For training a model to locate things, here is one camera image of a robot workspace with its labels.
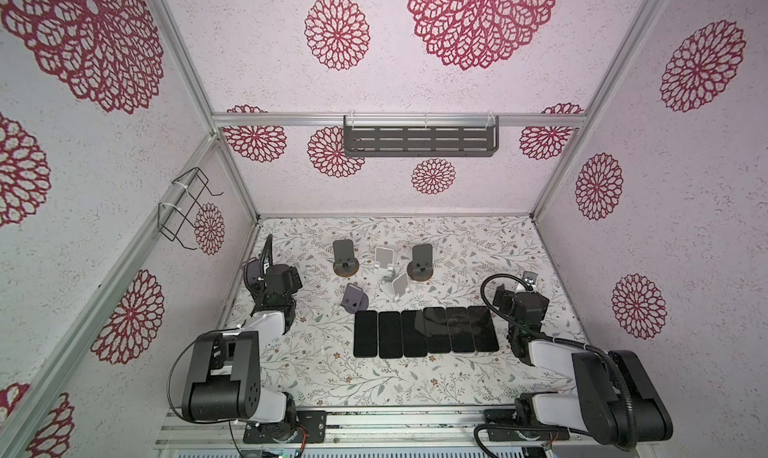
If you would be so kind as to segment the black smartphone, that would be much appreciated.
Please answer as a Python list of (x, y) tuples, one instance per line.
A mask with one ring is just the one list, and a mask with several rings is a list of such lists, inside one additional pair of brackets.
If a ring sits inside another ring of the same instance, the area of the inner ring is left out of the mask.
[(378, 313), (366, 310), (355, 313), (353, 356), (373, 358), (378, 355)]
[(378, 356), (382, 359), (403, 357), (400, 312), (386, 311), (378, 314)]
[(452, 347), (446, 309), (425, 307), (423, 316), (428, 352), (430, 354), (450, 353)]
[(454, 353), (473, 353), (475, 343), (468, 310), (464, 307), (446, 309), (451, 350)]
[(482, 353), (498, 352), (499, 343), (492, 312), (483, 306), (470, 306), (467, 311), (476, 351)]
[(421, 310), (401, 312), (401, 332), (404, 357), (425, 357), (428, 354), (425, 321)]

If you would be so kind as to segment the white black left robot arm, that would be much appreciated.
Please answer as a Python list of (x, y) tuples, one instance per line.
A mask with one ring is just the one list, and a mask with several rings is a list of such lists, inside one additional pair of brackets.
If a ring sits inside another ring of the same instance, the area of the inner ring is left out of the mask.
[(212, 330), (191, 344), (180, 417), (190, 423), (243, 420), (272, 433), (297, 428), (293, 397), (261, 382), (261, 353), (293, 325), (294, 294), (302, 288), (296, 267), (271, 265), (255, 282), (253, 314), (237, 328)]

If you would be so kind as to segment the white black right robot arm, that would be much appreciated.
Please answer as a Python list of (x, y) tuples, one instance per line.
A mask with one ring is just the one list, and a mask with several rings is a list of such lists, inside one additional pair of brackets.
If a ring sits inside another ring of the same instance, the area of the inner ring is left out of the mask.
[(491, 311), (508, 324), (507, 340), (516, 358), (575, 384), (573, 395), (521, 394), (514, 423), (525, 433), (579, 432), (625, 450), (670, 439), (671, 415), (639, 357), (628, 350), (604, 351), (544, 334), (541, 325), (548, 306), (549, 299), (538, 292), (503, 285), (491, 301)]

